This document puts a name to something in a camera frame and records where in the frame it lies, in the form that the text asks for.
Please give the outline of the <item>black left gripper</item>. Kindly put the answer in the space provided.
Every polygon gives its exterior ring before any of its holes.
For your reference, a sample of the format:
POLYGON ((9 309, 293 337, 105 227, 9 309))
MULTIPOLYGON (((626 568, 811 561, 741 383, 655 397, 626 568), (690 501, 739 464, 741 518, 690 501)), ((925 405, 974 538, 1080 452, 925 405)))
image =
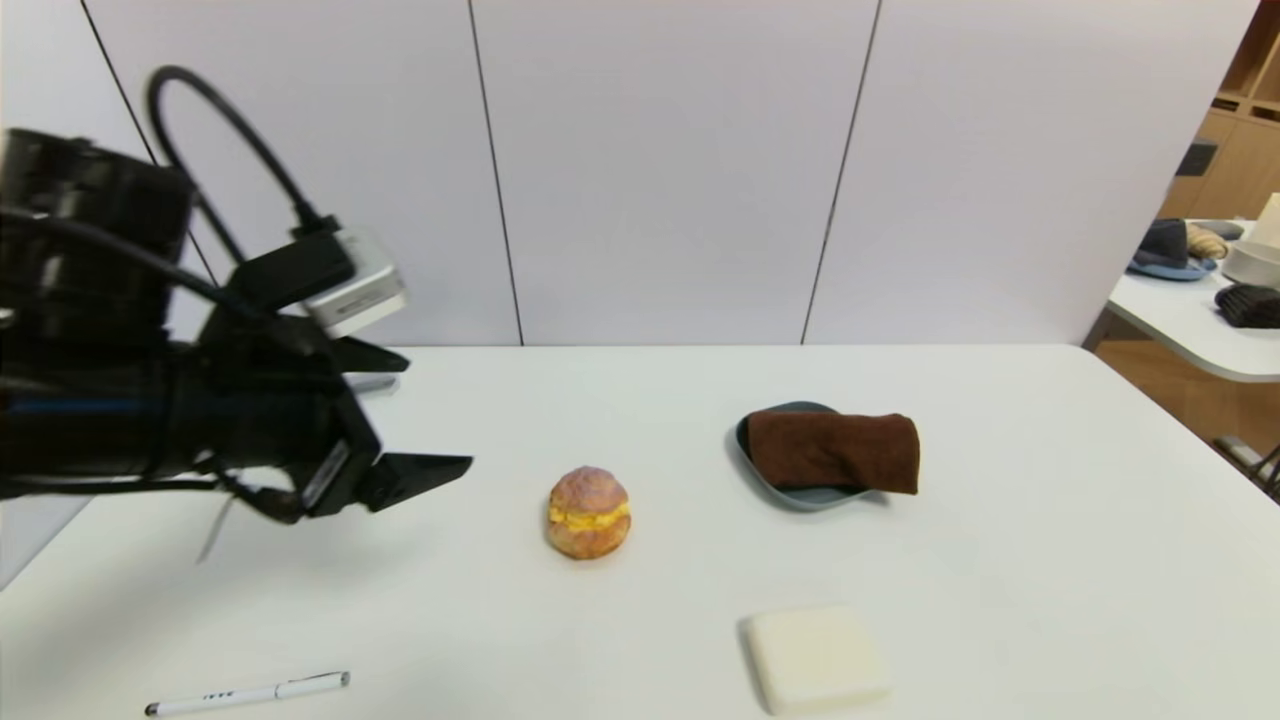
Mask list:
MULTIPOLYGON (((378 452, 346 375, 408 368, 398 352, 332 338, 303 316, 280 316, 270 331, 214 316, 174 378, 166 470, 212 475, 284 524, 338 512, 349 502, 340 483, 378 452)), ((460 479, 472 464, 384 454, 358 482, 358 503, 380 512, 460 479)))

